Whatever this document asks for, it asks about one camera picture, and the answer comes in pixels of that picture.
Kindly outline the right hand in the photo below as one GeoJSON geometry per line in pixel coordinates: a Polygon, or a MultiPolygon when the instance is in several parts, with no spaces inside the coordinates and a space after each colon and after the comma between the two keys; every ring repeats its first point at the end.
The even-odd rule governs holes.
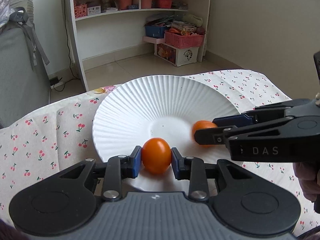
{"type": "Polygon", "coordinates": [[[315,166],[311,163],[293,163],[303,195],[311,202],[315,202],[319,195],[319,168],[315,166]]]}

